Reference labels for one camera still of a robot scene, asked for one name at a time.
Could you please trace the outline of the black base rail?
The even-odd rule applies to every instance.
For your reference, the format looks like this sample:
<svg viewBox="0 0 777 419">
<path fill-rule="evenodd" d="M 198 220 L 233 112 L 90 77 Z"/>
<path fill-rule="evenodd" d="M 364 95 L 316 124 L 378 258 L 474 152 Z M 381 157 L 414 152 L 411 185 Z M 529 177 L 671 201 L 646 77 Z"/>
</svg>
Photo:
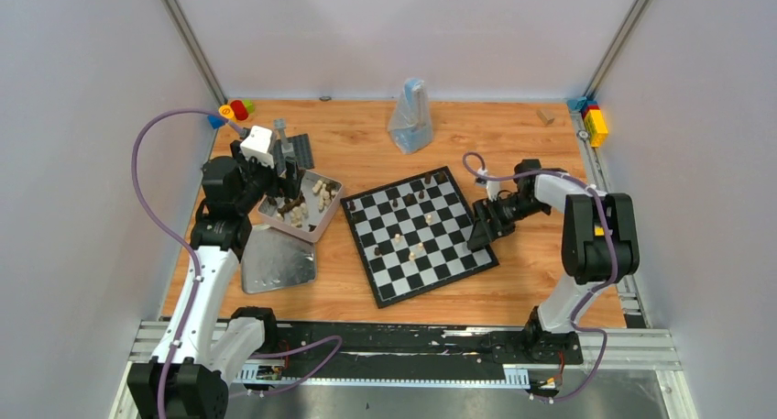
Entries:
<svg viewBox="0 0 777 419">
<path fill-rule="evenodd" d="M 497 380 L 506 365 L 562 369 L 583 363 L 577 334 L 534 328 L 370 323 L 280 323 L 260 353 L 282 378 Z"/>
</svg>

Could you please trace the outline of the blue toy block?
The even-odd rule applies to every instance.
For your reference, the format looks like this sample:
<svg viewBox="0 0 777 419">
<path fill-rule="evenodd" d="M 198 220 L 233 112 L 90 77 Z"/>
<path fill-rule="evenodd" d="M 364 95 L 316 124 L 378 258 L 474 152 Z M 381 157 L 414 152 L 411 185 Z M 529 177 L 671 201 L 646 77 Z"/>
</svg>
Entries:
<svg viewBox="0 0 777 419">
<path fill-rule="evenodd" d="M 227 123 L 227 120 L 221 116 L 207 116 L 207 120 L 212 129 L 218 129 Z"/>
</svg>

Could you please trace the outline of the metal tin lid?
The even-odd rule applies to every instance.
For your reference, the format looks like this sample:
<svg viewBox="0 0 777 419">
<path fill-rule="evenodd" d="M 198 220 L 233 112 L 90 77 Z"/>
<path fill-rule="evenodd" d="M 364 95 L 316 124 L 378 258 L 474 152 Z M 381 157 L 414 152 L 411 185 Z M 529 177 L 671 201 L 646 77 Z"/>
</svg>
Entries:
<svg viewBox="0 0 777 419">
<path fill-rule="evenodd" d="M 253 226 L 240 266 L 247 294 L 301 286 L 317 277 L 313 243 L 265 224 Z"/>
</svg>

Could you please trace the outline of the pink metal tin box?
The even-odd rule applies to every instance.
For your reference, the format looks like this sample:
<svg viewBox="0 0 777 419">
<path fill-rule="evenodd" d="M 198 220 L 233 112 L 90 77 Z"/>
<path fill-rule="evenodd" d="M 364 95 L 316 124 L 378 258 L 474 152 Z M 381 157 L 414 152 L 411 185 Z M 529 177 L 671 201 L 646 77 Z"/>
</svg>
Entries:
<svg viewBox="0 0 777 419">
<path fill-rule="evenodd" d="M 300 197 L 295 201 L 266 198 L 257 211 L 262 221 L 301 240 L 316 243 L 334 218 L 344 185 L 315 171 L 301 177 Z"/>
</svg>

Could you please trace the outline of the yellow lego brick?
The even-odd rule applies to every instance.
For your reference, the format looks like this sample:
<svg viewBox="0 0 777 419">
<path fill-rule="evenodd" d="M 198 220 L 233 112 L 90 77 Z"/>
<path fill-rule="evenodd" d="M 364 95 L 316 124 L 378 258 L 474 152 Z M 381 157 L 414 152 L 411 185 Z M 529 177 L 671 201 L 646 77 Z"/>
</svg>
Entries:
<svg viewBox="0 0 777 419">
<path fill-rule="evenodd" d="M 589 135 L 589 143 L 592 148 L 601 147 L 607 137 L 608 128 L 600 109 L 589 109 L 584 117 L 585 130 Z"/>
</svg>

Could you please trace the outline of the yellow round toy block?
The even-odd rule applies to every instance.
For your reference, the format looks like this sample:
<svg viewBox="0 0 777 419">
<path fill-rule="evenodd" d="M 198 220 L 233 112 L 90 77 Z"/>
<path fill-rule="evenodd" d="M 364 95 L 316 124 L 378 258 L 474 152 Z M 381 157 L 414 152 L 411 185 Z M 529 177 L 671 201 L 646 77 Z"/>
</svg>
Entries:
<svg viewBox="0 0 777 419">
<path fill-rule="evenodd" d="M 225 120 L 231 123 L 237 121 L 235 111 L 231 105 L 221 105 L 219 107 L 219 115 Z"/>
</svg>

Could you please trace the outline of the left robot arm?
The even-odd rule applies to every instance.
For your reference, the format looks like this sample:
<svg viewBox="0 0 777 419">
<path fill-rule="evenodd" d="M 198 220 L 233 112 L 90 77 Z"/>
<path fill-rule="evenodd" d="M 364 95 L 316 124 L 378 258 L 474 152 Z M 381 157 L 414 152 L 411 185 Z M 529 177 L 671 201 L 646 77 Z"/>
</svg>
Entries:
<svg viewBox="0 0 777 419">
<path fill-rule="evenodd" d="M 268 358 L 279 350 L 281 335 L 268 308 L 236 310 L 218 341 L 213 331 L 252 231 L 249 212 L 263 198 L 301 196 L 304 172 L 292 160 L 285 165 L 278 174 L 237 156 L 202 166 L 203 199 L 182 244 L 190 255 L 186 282 L 151 358 L 133 364 L 127 376 L 140 417 L 222 418 L 229 386 L 250 355 Z"/>
</svg>

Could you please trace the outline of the red round toy block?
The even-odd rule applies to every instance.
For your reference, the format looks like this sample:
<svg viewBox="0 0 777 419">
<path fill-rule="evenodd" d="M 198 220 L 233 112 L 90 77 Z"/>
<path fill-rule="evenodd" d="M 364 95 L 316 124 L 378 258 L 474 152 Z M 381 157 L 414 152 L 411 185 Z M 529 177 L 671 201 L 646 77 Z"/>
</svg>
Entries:
<svg viewBox="0 0 777 419">
<path fill-rule="evenodd" d="M 246 104 L 239 99 L 233 100 L 229 104 L 236 121 L 245 121 L 249 117 L 248 109 L 246 107 Z"/>
</svg>

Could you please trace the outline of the dark grey lego baseplate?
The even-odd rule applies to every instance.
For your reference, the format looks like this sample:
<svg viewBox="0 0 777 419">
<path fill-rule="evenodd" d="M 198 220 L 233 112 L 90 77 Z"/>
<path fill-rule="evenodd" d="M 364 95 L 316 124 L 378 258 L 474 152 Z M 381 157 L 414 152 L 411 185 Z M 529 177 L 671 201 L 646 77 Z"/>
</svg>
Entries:
<svg viewBox="0 0 777 419">
<path fill-rule="evenodd" d="M 288 137 L 289 143 L 293 147 L 295 160 L 298 168 L 301 170 L 311 170 L 315 167 L 312 154 L 312 146 L 308 134 L 301 134 Z M 277 138 L 272 148 L 273 158 L 276 162 L 275 168 L 278 174 L 283 174 L 286 170 L 284 154 L 282 151 L 282 141 Z"/>
</svg>

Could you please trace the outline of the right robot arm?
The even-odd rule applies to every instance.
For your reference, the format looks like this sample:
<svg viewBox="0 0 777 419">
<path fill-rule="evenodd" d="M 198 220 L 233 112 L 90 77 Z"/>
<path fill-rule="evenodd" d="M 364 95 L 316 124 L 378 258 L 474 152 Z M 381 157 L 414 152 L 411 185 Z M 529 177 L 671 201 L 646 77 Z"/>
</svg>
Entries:
<svg viewBox="0 0 777 419">
<path fill-rule="evenodd" d="M 473 204 L 474 224 L 467 246 L 488 247 L 512 234 L 529 216 L 563 214 L 561 260 L 564 275 L 550 297 L 535 306 L 524 328 L 508 342 L 528 361 L 554 363 L 572 354 L 577 323 L 607 287 L 636 272 L 640 251 L 634 207 L 626 193 L 606 193 L 567 171 L 544 168 L 536 159 L 518 163 L 509 180 L 516 189 L 502 195 L 506 177 L 486 167 L 466 170 L 483 182 L 487 198 Z"/>
</svg>

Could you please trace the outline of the small wooden block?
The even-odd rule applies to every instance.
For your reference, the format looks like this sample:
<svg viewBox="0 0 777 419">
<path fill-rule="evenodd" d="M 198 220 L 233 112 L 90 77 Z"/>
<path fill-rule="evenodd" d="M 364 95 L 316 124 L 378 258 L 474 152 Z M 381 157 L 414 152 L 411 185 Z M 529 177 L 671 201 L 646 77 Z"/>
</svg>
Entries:
<svg viewBox="0 0 777 419">
<path fill-rule="evenodd" d="M 545 108 L 538 109 L 536 114 L 545 126 L 551 125 L 556 118 L 555 114 L 551 110 Z"/>
</svg>

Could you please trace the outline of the plastic bag with blue item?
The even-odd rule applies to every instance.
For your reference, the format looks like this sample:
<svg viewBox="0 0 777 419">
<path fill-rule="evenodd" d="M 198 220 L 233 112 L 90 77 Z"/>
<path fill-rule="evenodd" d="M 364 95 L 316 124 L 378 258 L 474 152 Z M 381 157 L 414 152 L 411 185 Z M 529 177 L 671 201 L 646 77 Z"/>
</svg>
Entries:
<svg viewBox="0 0 777 419">
<path fill-rule="evenodd" d="M 409 78 L 404 82 L 387 131 L 403 154 L 415 153 L 432 143 L 431 108 L 424 80 Z"/>
</svg>

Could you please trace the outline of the black white chessboard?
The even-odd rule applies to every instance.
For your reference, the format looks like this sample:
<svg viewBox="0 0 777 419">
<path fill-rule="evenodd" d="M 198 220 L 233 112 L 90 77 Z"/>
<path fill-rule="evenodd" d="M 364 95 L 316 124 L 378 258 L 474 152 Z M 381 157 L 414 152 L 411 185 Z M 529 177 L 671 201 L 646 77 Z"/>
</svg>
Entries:
<svg viewBox="0 0 777 419">
<path fill-rule="evenodd" d="M 342 199 L 379 308 L 498 266 L 491 247 L 467 247 L 474 214 L 446 166 Z M 393 238 L 402 234 L 394 247 Z"/>
</svg>

